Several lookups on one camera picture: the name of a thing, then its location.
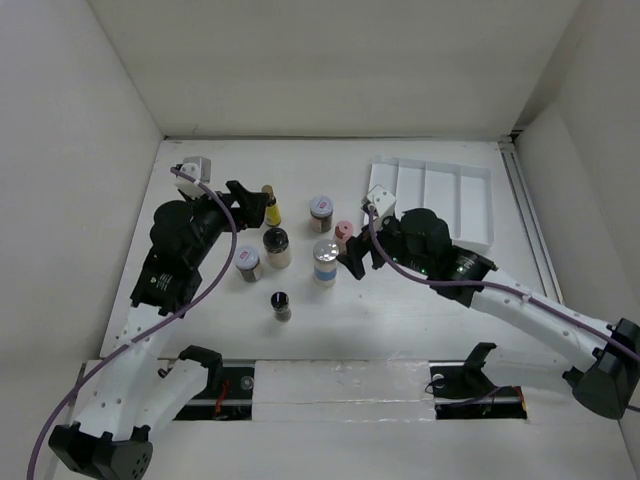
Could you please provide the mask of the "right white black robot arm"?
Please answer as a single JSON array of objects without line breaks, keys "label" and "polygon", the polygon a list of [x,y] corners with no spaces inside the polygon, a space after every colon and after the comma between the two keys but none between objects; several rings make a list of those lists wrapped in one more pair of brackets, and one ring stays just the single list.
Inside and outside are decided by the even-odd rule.
[{"label": "right white black robot arm", "polygon": [[639,383],[639,327],[614,324],[573,311],[541,296],[488,258],[453,244],[446,222],[417,208],[396,217],[365,206],[368,223],[350,238],[338,260],[356,278],[389,265],[438,295],[498,318],[545,344],[566,360],[560,383],[591,412],[619,420]]}]

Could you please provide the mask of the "yellow label brown bottle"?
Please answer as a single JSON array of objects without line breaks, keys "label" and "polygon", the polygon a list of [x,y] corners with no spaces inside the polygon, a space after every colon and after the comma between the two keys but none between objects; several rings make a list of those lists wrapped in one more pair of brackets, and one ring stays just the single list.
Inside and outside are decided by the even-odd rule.
[{"label": "yellow label brown bottle", "polygon": [[270,228],[278,227],[281,224],[282,218],[273,187],[266,184],[262,187],[262,191],[268,195],[265,208],[265,224]]}]

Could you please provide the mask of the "blue label salt jar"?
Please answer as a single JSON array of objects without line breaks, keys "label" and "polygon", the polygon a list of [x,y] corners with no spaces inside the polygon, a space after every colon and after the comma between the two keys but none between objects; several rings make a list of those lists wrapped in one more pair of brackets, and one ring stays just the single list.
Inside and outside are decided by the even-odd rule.
[{"label": "blue label salt jar", "polygon": [[336,282],[339,247],[332,240],[319,240],[313,248],[313,278],[325,288]]}]

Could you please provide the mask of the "black pepper grinder bottle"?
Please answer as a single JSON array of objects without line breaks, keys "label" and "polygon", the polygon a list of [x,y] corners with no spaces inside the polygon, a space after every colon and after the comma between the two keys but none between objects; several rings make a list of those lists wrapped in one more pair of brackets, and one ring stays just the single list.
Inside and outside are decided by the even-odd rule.
[{"label": "black pepper grinder bottle", "polygon": [[290,297],[283,291],[275,292],[270,303],[274,310],[274,316],[278,321],[287,322],[291,318]]}]

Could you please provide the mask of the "white lid dark spice jar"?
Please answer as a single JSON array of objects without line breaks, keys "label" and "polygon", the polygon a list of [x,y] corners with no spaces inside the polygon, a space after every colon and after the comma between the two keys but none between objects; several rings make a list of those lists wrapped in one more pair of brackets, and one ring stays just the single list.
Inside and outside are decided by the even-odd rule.
[{"label": "white lid dark spice jar", "polygon": [[333,201],[326,195],[317,195],[309,202],[310,228],[317,233],[326,233],[332,227]]}]

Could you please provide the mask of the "black lid beige spice jar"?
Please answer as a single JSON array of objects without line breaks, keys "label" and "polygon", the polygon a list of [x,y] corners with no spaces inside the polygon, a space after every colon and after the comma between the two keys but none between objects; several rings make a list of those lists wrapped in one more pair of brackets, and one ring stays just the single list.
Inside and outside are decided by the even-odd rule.
[{"label": "black lid beige spice jar", "polygon": [[263,245],[269,265],[285,269],[291,263],[290,242],[287,232],[280,227],[271,227],[263,234]]}]

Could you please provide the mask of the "white lid pepper jar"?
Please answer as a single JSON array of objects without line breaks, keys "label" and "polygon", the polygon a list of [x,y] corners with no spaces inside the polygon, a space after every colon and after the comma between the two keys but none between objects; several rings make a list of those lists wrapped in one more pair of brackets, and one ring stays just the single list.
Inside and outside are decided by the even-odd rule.
[{"label": "white lid pepper jar", "polygon": [[234,264],[245,282],[255,283],[260,280],[262,266],[259,252],[252,246],[245,245],[237,249]]}]

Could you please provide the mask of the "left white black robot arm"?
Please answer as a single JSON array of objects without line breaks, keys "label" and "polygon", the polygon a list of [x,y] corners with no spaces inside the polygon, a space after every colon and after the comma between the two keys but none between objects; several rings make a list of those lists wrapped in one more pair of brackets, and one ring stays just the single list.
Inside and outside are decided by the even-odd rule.
[{"label": "left white black robot arm", "polygon": [[152,246],[131,294],[114,351],[90,371],[98,379],[90,401],[48,444],[71,471],[91,479],[141,479],[154,437],[196,395],[222,387],[219,353],[191,345],[164,375],[157,361],[186,312],[203,300],[199,267],[224,232],[259,228],[268,196],[229,181],[216,193],[201,190],[161,205],[150,231]]}]

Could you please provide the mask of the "pink lid spice jar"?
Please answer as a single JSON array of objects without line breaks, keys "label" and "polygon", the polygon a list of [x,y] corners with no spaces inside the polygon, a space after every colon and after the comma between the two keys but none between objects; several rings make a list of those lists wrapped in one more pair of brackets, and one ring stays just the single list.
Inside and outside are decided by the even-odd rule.
[{"label": "pink lid spice jar", "polygon": [[353,236],[353,225],[347,220],[339,221],[334,228],[334,242],[338,246],[339,253],[345,253],[348,240]]}]

